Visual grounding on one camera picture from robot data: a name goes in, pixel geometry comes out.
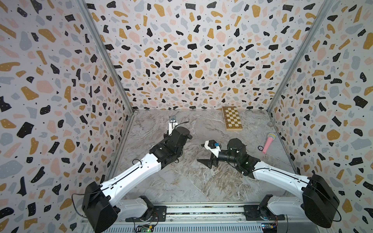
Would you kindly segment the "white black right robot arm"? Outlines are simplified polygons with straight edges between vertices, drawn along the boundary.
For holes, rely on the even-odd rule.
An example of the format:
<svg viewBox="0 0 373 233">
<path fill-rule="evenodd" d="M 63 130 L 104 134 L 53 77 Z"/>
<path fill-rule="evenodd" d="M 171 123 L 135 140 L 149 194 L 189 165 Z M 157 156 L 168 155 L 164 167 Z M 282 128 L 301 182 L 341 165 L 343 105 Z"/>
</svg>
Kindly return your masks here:
<svg viewBox="0 0 373 233">
<path fill-rule="evenodd" d="M 306 217 L 314 224 L 331 228 L 334 217 L 339 215 L 339 199 L 325 179 L 317 174 L 311 177 L 277 169 L 258 158 L 250 156 L 246 146 L 238 138 L 229 140 L 223 150 L 215 140 L 201 145 L 211 153 L 209 159 L 200 159 L 199 163 L 209 169 L 225 162 L 241 175 L 273 184 L 291 194 L 292 197 L 280 198 L 266 195 L 259 205 L 262 218 L 269 215 L 295 215 Z"/>
</svg>

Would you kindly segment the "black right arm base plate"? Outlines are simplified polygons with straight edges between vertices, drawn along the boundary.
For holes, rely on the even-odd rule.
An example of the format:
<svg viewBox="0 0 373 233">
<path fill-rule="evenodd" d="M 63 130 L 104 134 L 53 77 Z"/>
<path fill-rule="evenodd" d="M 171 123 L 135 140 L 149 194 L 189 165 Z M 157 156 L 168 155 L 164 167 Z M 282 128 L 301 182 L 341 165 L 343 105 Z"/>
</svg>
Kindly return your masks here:
<svg viewBox="0 0 373 233">
<path fill-rule="evenodd" d="M 260 207 L 259 204 L 244 205 L 244 216 L 247 221 L 275 221 L 285 220 L 284 215 L 274 215 L 267 207 Z"/>
</svg>

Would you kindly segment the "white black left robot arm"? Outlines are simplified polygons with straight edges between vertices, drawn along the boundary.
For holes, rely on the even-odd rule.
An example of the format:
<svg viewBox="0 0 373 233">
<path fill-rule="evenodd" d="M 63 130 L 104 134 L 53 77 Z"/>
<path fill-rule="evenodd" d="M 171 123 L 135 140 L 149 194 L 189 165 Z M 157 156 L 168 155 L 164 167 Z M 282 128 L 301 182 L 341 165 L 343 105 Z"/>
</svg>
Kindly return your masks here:
<svg viewBox="0 0 373 233">
<path fill-rule="evenodd" d="M 90 183 L 83 194 L 82 210 L 93 231 L 102 233 L 122 219 L 152 220 L 154 205 L 147 197 L 133 200 L 123 197 L 143 180 L 175 162 L 189 139 L 192 135 L 187 128 L 176 127 L 126 171 L 101 184 Z"/>
</svg>

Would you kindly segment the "clear glass bottle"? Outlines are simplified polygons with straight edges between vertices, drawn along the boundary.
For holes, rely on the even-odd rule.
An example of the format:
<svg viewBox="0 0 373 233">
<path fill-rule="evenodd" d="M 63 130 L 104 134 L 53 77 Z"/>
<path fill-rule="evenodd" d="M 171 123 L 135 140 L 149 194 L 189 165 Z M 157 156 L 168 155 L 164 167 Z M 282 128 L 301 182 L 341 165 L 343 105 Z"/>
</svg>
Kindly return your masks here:
<svg viewBox="0 0 373 233">
<path fill-rule="evenodd" d="M 170 116 L 169 117 L 169 129 L 168 129 L 168 135 L 171 135 L 174 128 L 178 125 L 177 117 L 176 116 Z"/>
</svg>

